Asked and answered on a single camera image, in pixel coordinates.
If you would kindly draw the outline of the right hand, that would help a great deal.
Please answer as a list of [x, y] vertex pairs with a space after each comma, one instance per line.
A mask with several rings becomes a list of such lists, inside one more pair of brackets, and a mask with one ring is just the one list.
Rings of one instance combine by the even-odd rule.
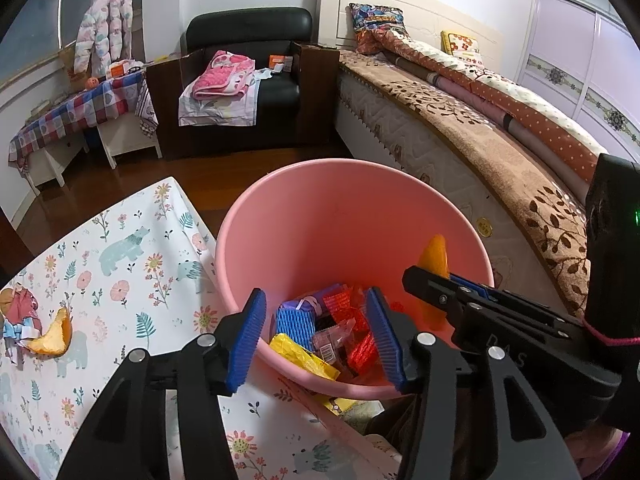
[[594, 469], [614, 451], [622, 437], [619, 429], [594, 425], [574, 432], [564, 442], [579, 467]]

